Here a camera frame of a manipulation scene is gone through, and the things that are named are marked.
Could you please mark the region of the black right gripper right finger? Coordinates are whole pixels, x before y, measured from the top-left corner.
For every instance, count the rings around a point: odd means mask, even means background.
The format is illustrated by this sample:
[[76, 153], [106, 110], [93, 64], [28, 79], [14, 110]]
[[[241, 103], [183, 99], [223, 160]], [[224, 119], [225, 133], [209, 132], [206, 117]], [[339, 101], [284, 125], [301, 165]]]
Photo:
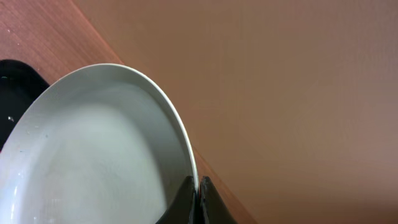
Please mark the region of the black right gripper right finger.
[[205, 224], [237, 224], [208, 176], [200, 183], [200, 209]]

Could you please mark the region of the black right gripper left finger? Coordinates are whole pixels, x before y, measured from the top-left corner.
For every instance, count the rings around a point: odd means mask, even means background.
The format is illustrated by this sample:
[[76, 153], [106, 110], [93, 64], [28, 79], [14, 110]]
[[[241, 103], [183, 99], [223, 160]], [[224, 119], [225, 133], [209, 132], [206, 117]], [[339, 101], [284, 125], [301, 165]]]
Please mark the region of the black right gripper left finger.
[[196, 191], [194, 178], [184, 178], [170, 207], [156, 224], [194, 224]]

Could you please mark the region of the pale green plate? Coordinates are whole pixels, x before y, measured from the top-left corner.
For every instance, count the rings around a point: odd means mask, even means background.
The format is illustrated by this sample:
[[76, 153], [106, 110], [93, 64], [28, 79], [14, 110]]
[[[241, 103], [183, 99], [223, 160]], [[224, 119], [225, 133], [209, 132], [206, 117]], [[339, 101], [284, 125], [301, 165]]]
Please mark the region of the pale green plate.
[[2, 223], [155, 223], [197, 167], [177, 110], [111, 63], [46, 89], [1, 151]]

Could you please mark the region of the black water tray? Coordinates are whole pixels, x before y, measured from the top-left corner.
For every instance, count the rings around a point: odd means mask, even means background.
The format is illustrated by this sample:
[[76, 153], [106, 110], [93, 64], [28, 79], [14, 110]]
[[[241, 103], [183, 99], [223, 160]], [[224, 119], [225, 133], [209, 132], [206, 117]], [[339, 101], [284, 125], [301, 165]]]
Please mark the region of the black water tray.
[[25, 111], [48, 87], [30, 65], [18, 60], [1, 60], [2, 146]]

